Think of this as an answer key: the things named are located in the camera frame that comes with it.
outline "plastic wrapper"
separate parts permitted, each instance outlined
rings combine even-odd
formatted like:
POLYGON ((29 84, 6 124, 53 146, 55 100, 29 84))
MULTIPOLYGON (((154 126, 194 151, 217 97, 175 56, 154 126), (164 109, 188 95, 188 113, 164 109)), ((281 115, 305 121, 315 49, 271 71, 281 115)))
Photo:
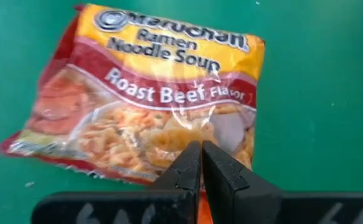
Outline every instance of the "plastic wrapper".
POLYGON ((2 150, 148 183, 210 140, 251 169, 264 48, 254 35, 88 4, 2 150))

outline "bowl of noodles image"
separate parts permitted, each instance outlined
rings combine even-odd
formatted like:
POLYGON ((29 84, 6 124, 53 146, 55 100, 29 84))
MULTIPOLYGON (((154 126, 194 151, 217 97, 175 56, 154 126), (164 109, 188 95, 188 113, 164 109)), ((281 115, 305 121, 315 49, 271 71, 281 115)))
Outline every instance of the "bowl of noodles image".
POLYGON ((144 130, 164 126, 170 113, 151 111, 115 101, 93 110, 68 136, 68 148, 82 151, 96 166, 122 173, 142 172, 157 177, 164 169, 146 158, 144 130))

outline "green table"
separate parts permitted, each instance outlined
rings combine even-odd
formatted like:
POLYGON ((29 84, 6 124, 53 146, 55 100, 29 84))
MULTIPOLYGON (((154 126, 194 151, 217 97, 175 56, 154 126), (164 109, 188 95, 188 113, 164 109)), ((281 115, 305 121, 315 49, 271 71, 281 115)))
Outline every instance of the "green table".
MULTIPOLYGON (((0 141, 24 124, 79 3, 18 2, 0 0, 0 141)), ((254 170, 282 189, 363 190, 363 0, 95 3, 263 37, 254 170)), ((0 223, 28 223, 52 192, 132 189, 0 155, 0 223)))

